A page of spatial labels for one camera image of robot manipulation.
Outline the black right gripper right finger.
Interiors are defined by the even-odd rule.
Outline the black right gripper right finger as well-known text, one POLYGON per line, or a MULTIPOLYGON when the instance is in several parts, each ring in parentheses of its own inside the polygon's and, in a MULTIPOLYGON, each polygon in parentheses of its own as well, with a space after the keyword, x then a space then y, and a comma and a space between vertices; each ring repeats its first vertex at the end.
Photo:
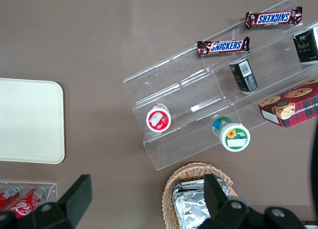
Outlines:
POLYGON ((230 200, 212 174, 204 175, 204 199, 210 217, 200 229, 241 229, 247 221, 249 207, 239 200, 230 200))

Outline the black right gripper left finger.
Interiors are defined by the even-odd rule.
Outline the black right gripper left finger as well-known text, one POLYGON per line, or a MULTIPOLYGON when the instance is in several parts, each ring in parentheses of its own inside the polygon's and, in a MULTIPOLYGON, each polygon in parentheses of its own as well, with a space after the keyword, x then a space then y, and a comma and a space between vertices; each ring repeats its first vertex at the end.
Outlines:
POLYGON ((92 202, 91 175, 81 175, 57 201, 38 207, 32 213, 35 229, 74 229, 92 202))

